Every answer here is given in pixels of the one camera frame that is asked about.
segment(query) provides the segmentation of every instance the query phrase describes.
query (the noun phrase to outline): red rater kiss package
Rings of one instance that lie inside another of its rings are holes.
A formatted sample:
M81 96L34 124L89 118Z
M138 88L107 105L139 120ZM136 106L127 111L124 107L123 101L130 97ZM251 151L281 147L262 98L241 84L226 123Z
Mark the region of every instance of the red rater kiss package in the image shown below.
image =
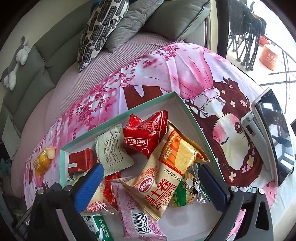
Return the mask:
M75 172L85 172L94 165L93 151L89 148L69 155L69 175Z
M147 120L131 114L126 127L123 128L124 141L133 149L142 152L147 158L166 134L168 111L156 112Z

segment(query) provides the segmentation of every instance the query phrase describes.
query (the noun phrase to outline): pink snack package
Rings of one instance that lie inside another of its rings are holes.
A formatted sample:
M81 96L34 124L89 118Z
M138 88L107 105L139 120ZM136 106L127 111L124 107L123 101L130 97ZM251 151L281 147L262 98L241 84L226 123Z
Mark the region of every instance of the pink snack package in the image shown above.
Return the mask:
M111 181L111 184L121 217L124 237L145 241L166 241L167 237L161 232L158 222L153 221L144 213L122 184L116 180Z

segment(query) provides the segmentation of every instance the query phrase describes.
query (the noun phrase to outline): brown hair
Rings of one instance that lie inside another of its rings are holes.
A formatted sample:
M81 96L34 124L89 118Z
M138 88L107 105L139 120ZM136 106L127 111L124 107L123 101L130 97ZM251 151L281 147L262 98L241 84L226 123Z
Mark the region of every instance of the brown hair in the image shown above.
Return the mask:
M213 86L217 88L220 93L222 90L226 90L225 94L220 95L220 97L225 100L225 105L222 109L222 112L224 115L231 113L240 120L244 115L246 115L250 111L250 108L249 108L250 101L240 91L239 86L235 81L232 81L230 78L226 79L223 77L222 82L213 81ZM230 105L231 101L234 101L236 103L235 107ZM245 102L245 104L247 104L247 108L241 105L240 101ZM226 183L229 186L235 185L242 188L245 188L249 186L251 183L253 183L261 172L263 162L258 151L252 145L252 142L248 137L248 135L246 134L246 137L249 142L249 150L247 155L244 157L242 167L245 166L245 172L242 173L242 169L235 170L228 164L222 147L217 141L213 139L213 129L219 117L215 115L211 115L207 118L202 118L200 115L200 110L193 104L192 101L189 101L189 102L185 101L185 103L189 105L189 109L191 113L195 117L200 127L203 129L204 135L207 138L215 157L218 158L218 161L220 164L219 168L224 176ZM198 113L195 113L192 107L197 109ZM247 165L248 165L247 162L248 162L249 156L254 157L254 162L253 162L253 167L251 167L251 169L247 171ZM236 177L233 179L233 181L229 179L231 172L236 174Z

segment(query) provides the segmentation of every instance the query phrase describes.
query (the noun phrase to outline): sofa backrest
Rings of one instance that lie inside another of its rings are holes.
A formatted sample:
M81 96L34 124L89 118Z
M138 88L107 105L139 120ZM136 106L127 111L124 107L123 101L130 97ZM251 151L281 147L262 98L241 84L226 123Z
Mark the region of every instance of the sofa backrest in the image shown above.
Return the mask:
M27 62L16 73L17 84L3 99L0 113L0 138L7 116L21 136L27 119L41 99L57 85L63 73L77 60L79 39L92 1L59 21L43 35L29 52Z

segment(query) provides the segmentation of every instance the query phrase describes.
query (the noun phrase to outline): black and white pillow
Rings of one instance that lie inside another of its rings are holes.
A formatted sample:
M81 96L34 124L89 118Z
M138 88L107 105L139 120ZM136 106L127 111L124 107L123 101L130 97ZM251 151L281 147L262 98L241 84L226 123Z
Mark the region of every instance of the black and white pillow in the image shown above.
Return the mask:
M80 72L98 55L128 6L129 0L102 0L92 12L80 39L77 58Z

